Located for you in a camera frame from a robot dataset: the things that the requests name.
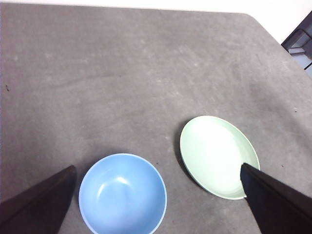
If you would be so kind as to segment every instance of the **gray table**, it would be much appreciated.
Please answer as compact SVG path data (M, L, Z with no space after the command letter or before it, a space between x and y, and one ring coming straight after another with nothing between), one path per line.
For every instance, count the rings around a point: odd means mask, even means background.
M179 134L199 115L236 125L264 172L312 196L312 80L250 16L1 4L1 37L2 200L130 152L167 186L156 233L258 234L245 200L185 173ZM61 234L89 233L78 187Z

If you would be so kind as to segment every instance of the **plate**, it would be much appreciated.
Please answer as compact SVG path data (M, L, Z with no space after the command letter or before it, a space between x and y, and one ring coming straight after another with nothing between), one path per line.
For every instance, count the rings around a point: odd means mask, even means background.
M190 120L182 130L180 149L193 179L222 198L246 197L240 180L244 162L260 170L249 140L234 125L218 117L199 116Z

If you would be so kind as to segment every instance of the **white wall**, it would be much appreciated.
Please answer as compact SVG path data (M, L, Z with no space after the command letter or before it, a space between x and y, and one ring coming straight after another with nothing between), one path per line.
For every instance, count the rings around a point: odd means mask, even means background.
M312 11L312 0L4 0L3 2L247 13L280 44Z

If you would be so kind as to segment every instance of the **black object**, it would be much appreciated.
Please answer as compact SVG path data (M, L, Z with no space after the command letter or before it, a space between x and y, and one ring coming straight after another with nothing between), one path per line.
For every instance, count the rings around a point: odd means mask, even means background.
M263 234L312 233L312 199L244 163L240 177Z
M77 180L70 166L0 204L1 234L56 234L63 222Z
M312 11L283 41L282 46L312 75Z

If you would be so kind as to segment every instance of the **bowl rim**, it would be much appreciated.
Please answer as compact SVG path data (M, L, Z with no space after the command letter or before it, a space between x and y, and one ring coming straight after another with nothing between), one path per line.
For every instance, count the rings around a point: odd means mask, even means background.
M181 150L181 139L182 139L182 135L183 135L184 132L185 132L185 127L186 127L190 122L192 122L193 120L195 120L195 119L197 119L197 118L203 118L203 117L205 117L205 118L215 118L215 119L221 120L221 121L223 121L223 122L229 124L229 125L230 125L231 127L233 127L235 130L237 130L237 131L243 136L243 138L246 139L246 141L248 142L248 144L251 146L251 148L252 148L252 150L253 150L253 153L254 153L254 155L255 155L255 158L256 158L256 160L257 160L257 169L260 170L260 163L259 163L258 155L257 155L257 153L256 153L256 151L255 151L253 145L252 145L251 142L248 140L248 138L247 138L235 125L231 124L230 122L228 122L228 121L226 121L226 120L224 120L224 119L222 119L222 118L216 117L216 116L208 116L208 115L197 116L197 117L192 118L191 120L189 120L189 121L184 125L184 127L183 127L183 129L182 129L182 132L181 132L181 135L180 135L180 152L181 152L182 161L183 161L183 163L184 163L184 165L185 165L186 170L187 170L188 173L191 175L191 177L193 178L193 180L195 180L195 182L196 182L200 187L202 187L204 190L206 190L206 191L212 193L212 194L215 195L215 196L218 196L218 197L224 198L224 199L228 199L228 200L240 200L240 199L246 198L246 197L247 197L246 195L245 195L245 196L238 196L238 197L231 197L231 196L224 196L224 195L221 195L221 194L219 194L219 193L210 191L208 188L205 188L204 185L202 185L202 184L193 176L193 174L190 172L190 170L189 170L189 168L188 168L188 166L187 166L187 163L185 162L185 160L184 160L184 158L183 158L183 154L182 154L182 150Z
M112 157L117 157L117 156L132 156L132 157L135 157L135 158L138 158L144 162L146 162L158 175L158 177L160 178L160 181L162 183L162 186L163 186L163 189L164 189L164 193L165 193L165 204L164 204L164 210L162 212L162 215L161 215L161 218L159 219L159 222L157 223L157 225L154 227L154 229L149 232L148 234L153 234L157 229L158 227L161 225L164 217L165 217L165 213L166 213L166 210L167 210L167 190L166 190L166 185L163 181L163 178L161 177L161 174L159 173L159 171L156 169L156 167L151 164L148 160L138 156L138 155L134 155L134 154L130 154L130 153L118 153L118 154L112 154L112 155L108 155L108 156L105 156L104 158L100 159L99 161L97 161L95 164L92 165L92 167L90 167L90 169L87 171L87 173L84 175L83 179L82 179L82 182L80 184L80 187L79 187L79 195L78 195L78 203L79 203L79 210L80 210L80 214L82 216L82 219L83 221L85 222L85 224L87 225L87 227L94 233L94 234L99 234L97 231L95 231L93 229L93 227L90 225L90 223L88 222L88 219L86 218L85 214L84 214L84 211L82 209L82 201L81 201L81 188L82 186L85 184L85 178L88 176L88 174L92 171L92 169L97 165L99 164L100 162L102 161L105 161L107 160L108 158L112 158Z

